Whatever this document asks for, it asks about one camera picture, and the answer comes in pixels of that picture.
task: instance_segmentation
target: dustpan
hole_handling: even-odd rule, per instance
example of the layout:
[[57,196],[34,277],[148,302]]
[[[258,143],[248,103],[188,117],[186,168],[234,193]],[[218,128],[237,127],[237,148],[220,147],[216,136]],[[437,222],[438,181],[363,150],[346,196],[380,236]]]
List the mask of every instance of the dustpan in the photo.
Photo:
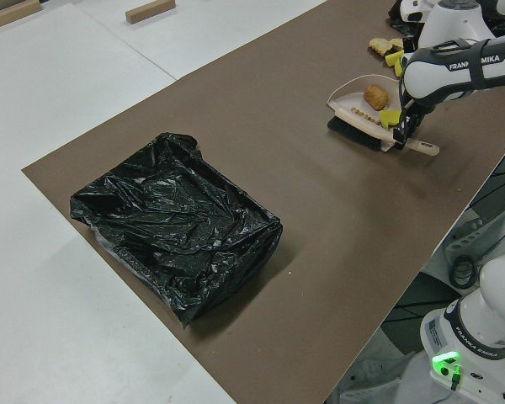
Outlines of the dustpan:
[[[374,110],[363,98],[364,90],[370,85],[376,85],[382,88],[389,96],[389,103],[385,109],[401,109],[398,81],[378,74],[357,77],[347,82],[331,94],[327,101],[327,105],[335,111],[335,116],[339,119],[363,131],[367,135],[380,139],[381,150],[387,152],[396,143],[393,139],[393,129],[390,128],[386,130],[370,122],[365,117],[352,112],[352,108],[356,108],[369,117],[380,120],[380,113]],[[428,154],[429,156],[436,156],[439,153],[438,146],[412,138],[407,139],[405,147],[416,152]]]

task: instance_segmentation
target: franka emika robot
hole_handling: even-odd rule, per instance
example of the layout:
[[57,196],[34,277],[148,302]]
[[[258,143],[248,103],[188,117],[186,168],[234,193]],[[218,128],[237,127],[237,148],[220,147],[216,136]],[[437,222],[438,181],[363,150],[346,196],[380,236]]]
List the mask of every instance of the franka emika robot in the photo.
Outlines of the franka emika robot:
[[[394,131],[403,148],[437,104],[505,86],[505,36],[496,38],[483,19],[505,16],[505,0],[402,0],[400,11],[424,24],[404,41]],[[479,404],[505,403],[505,255],[485,264],[479,289],[428,313],[421,339],[433,380]]]

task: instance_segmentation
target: brown table surface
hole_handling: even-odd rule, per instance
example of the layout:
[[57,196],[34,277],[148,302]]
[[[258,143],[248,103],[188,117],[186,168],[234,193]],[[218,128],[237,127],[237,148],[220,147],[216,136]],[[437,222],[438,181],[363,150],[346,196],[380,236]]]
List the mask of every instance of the brown table surface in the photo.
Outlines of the brown table surface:
[[391,4],[323,3],[24,170],[68,217],[75,191],[160,132],[185,133],[280,217],[261,274],[185,331],[72,222],[239,404],[321,403],[505,153],[505,88],[425,119],[418,137],[437,157],[372,152],[327,129],[331,91],[392,74],[367,50],[399,36],[385,23]]

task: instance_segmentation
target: yellow piece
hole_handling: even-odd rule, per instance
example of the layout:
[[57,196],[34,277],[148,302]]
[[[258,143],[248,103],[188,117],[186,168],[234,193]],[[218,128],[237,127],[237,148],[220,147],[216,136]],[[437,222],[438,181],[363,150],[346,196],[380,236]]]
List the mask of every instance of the yellow piece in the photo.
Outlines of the yellow piece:
[[385,130],[389,130],[390,126],[395,126],[401,118],[402,111],[392,111],[384,109],[380,111],[380,123],[381,127]]
[[385,57],[385,63],[387,63],[387,66],[394,66],[396,61],[399,61],[403,56],[404,50],[400,50],[397,53],[391,53]]
[[402,75],[403,71],[404,71],[404,69],[402,69],[401,60],[399,59],[395,63],[395,76],[400,77]]

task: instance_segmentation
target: white table surface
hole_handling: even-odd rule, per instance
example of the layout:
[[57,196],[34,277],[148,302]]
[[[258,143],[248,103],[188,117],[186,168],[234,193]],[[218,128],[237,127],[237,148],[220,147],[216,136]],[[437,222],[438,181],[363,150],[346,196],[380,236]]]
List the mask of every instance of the white table surface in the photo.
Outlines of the white table surface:
[[321,1],[128,25],[142,3],[50,0],[0,28],[0,403],[233,402],[20,170]]

